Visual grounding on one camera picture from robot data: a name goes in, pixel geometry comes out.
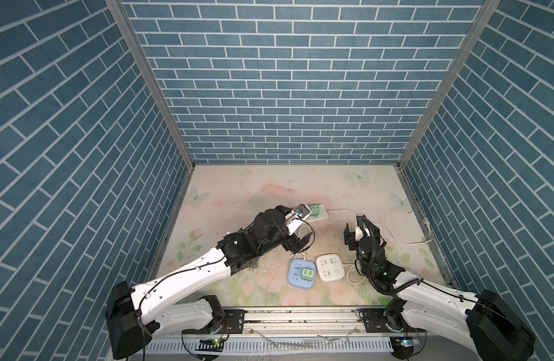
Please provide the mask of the green plug adapter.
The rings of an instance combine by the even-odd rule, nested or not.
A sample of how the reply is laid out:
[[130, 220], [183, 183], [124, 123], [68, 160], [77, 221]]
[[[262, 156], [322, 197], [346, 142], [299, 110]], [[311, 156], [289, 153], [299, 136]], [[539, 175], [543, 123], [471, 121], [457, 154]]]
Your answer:
[[309, 207], [311, 211], [312, 217], [318, 217], [322, 213], [322, 206], [321, 205], [311, 205]]
[[315, 270], [310, 268], [302, 269], [301, 279], [307, 282], [313, 282], [315, 279]]

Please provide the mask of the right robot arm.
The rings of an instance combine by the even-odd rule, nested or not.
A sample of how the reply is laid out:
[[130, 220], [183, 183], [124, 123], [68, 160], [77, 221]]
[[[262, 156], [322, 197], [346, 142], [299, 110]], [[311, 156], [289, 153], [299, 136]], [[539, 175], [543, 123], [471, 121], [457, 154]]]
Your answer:
[[536, 337], [501, 296], [471, 293], [426, 281], [385, 256], [380, 229], [366, 216], [346, 227], [343, 240], [356, 253], [355, 267], [377, 293], [391, 297], [384, 317], [394, 332], [423, 329], [477, 353], [482, 360], [527, 360]]

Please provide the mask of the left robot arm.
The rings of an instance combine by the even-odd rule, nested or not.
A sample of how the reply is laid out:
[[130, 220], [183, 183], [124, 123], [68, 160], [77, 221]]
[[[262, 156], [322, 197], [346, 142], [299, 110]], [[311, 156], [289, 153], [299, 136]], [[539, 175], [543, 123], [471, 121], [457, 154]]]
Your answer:
[[279, 205], [258, 214], [244, 229], [229, 233], [203, 256], [146, 283], [116, 284], [106, 306], [106, 325], [114, 359], [126, 359], [146, 348], [155, 338], [173, 331], [214, 330], [225, 317], [216, 296], [197, 302], [181, 300], [199, 289], [229, 278], [271, 252], [283, 247], [297, 254], [305, 251], [309, 237], [297, 236], [308, 223], [308, 205]]

